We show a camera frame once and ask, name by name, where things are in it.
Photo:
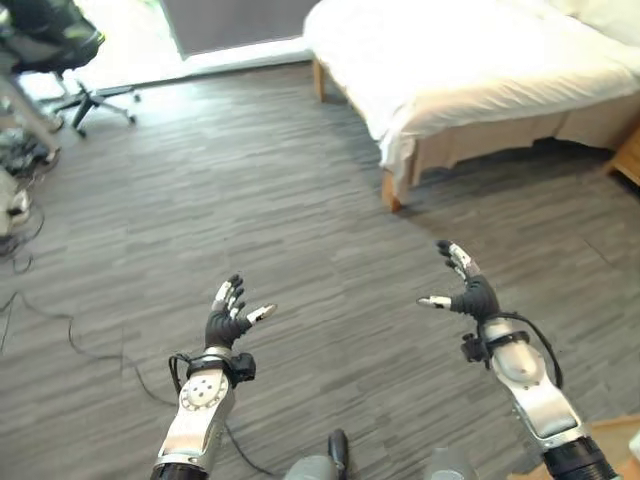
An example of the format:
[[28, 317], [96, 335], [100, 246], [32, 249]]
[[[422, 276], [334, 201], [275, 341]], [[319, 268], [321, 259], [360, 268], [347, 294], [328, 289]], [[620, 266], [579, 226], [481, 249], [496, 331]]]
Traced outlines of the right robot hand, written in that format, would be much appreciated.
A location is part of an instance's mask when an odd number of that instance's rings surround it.
[[436, 247], [445, 258], [445, 265], [462, 278], [464, 291], [454, 296], [427, 295], [418, 298], [416, 303], [422, 307], [469, 315], [477, 322], [483, 322], [497, 315], [500, 305], [495, 290], [474, 258], [460, 245], [450, 240], [439, 240], [436, 242]]

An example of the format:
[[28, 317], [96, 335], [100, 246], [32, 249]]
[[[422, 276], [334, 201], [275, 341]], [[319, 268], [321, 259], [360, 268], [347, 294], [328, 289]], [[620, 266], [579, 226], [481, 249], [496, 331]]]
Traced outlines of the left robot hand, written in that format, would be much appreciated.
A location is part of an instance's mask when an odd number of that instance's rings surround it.
[[249, 313], [242, 314], [244, 279], [234, 274], [222, 283], [211, 304], [204, 333], [206, 349], [219, 347], [231, 349], [257, 323], [267, 319], [277, 310], [277, 305], [268, 303]]

